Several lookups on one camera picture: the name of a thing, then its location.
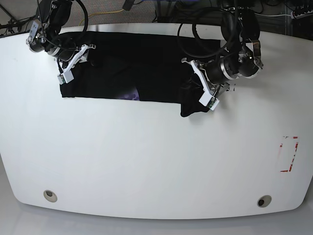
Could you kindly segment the black robot arm image-left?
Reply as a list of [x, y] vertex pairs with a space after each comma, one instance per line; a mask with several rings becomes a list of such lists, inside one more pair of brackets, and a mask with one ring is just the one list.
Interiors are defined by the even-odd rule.
[[78, 59], [74, 61], [75, 64], [87, 61], [89, 50], [96, 48], [95, 44], [87, 41], [89, 17], [80, 0], [77, 3], [84, 13], [83, 30], [75, 35], [60, 33], [69, 20], [72, 3], [71, 0], [38, 0], [35, 20], [26, 39], [32, 52], [45, 51], [56, 58], [59, 71], [63, 71], [76, 55]]

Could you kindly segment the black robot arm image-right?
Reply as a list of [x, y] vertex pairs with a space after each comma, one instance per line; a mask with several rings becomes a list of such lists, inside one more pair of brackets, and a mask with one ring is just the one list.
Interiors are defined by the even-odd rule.
[[[252, 6], [245, 0], [219, 0], [216, 7], [205, 7], [191, 13], [194, 39], [206, 54], [189, 52], [177, 36], [180, 49], [196, 60], [196, 67], [209, 85], [222, 85], [239, 77], [253, 78], [263, 69], [260, 27]], [[221, 32], [225, 40], [225, 44], [216, 50], [210, 49], [197, 31], [200, 18], [213, 12], [222, 15]]]

